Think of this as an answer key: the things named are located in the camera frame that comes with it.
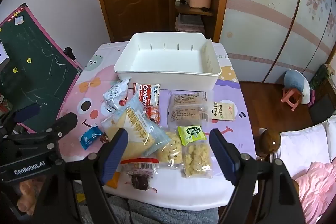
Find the person's left hand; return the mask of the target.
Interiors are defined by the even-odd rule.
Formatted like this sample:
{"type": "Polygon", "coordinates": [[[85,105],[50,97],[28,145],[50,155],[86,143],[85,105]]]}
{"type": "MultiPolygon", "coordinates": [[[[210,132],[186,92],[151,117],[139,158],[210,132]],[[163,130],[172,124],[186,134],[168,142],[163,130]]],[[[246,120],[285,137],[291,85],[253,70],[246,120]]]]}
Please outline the person's left hand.
{"type": "Polygon", "coordinates": [[[17,207],[21,212],[33,215],[42,186],[43,182],[37,179],[26,180],[19,183],[19,189],[22,195],[17,201],[17,207]]]}

